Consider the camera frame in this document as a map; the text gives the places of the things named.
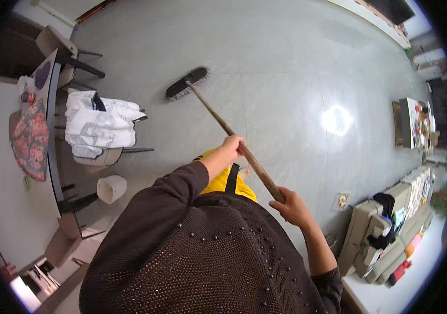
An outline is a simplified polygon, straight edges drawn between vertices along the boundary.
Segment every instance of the black strap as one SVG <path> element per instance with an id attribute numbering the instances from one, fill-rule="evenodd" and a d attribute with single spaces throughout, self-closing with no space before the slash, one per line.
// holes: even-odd
<path id="1" fill-rule="evenodd" d="M 225 193 L 235 194 L 235 186 L 238 180 L 238 172 L 239 172 L 239 165 L 233 163 L 232 167 L 230 168 L 230 173 L 228 174 L 227 185 L 225 186 Z"/>

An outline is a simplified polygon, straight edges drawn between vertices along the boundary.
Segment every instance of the floral cloth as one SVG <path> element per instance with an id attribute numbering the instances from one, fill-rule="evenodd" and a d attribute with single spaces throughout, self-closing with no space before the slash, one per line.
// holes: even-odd
<path id="1" fill-rule="evenodd" d="M 32 104 L 19 119 L 11 142 L 17 164 L 36 181 L 45 181 L 49 129 L 42 99 Z"/>

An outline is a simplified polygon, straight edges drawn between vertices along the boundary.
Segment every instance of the person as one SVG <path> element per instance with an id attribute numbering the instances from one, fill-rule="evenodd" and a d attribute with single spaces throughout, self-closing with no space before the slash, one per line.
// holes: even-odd
<path id="1" fill-rule="evenodd" d="M 83 280 L 82 313 L 340 313 L 340 273 L 321 228 L 279 187 L 286 203 L 270 206 L 302 230 L 309 274 L 236 174 L 241 140 L 227 137 L 132 198 Z"/>

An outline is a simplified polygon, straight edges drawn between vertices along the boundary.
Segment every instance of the brown knit sweater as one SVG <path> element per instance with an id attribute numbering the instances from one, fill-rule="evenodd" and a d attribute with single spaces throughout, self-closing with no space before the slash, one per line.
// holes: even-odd
<path id="1" fill-rule="evenodd" d="M 200 162 L 136 194 L 101 244 L 82 313 L 340 313 L 338 268 L 310 277 L 252 200 L 208 185 Z"/>

